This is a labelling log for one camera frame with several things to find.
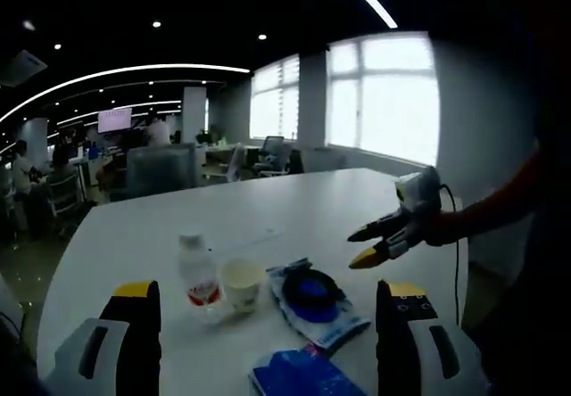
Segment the tv screen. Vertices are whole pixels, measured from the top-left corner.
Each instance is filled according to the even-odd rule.
[[[97,116],[99,119],[97,131],[99,133],[107,133],[109,131],[131,128],[131,111],[131,108],[125,108],[99,112]]]

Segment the white table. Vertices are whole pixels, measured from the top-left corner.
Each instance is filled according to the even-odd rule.
[[[379,268],[350,270],[365,243],[346,237],[397,208],[394,177],[369,169],[272,177],[197,188],[93,208],[62,257],[49,288],[38,333],[37,368],[45,377],[54,352],[86,318],[97,318],[113,290],[155,279],[161,290],[161,396],[251,394],[247,374],[273,351],[304,340],[261,291],[250,317],[208,327],[193,320],[179,280],[178,234],[203,229],[217,260],[244,256],[264,266],[308,256],[332,276],[358,312],[374,318],[377,280],[412,282],[427,291],[441,318],[454,320],[454,245],[421,244]],[[264,228],[281,235],[244,247]],[[242,244],[242,248],[232,246]],[[460,243],[459,304],[467,287],[468,247]],[[333,361],[364,391],[377,392],[377,334],[373,326],[348,342]]]

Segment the ceiling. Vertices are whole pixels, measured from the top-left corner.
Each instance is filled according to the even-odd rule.
[[[497,0],[379,1],[399,29],[429,30],[437,37],[502,52],[516,49],[511,14],[498,7]],[[4,8],[0,65],[22,49],[48,65],[20,86],[0,89],[0,117],[49,87],[102,70],[157,63],[256,70],[336,40],[389,30],[364,0],[0,0],[0,4]],[[24,21],[35,30],[23,28]],[[154,21],[161,22],[158,29]],[[259,34],[267,35],[267,40],[260,41]],[[55,44],[62,48],[55,50]],[[210,93],[248,76],[175,69],[93,78],[45,95],[0,122],[0,132],[5,132],[0,145],[13,140],[24,117],[46,116],[52,132],[55,122],[110,108],[111,100],[114,105],[179,100],[184,85],[207,80]]]

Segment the glove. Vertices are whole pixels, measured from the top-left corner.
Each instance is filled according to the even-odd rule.
[[[443,211],[430,218],[423,226],[422,238],[430,246],[442,246],[463,238],[461,215],[458,212]]]

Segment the paper cup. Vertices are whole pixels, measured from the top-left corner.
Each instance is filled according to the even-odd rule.
[[[260,285],[266,277],[264,268],[249,260],[229,260],[222,267],[224,294],[234,309],[251,313],[256,309]]]

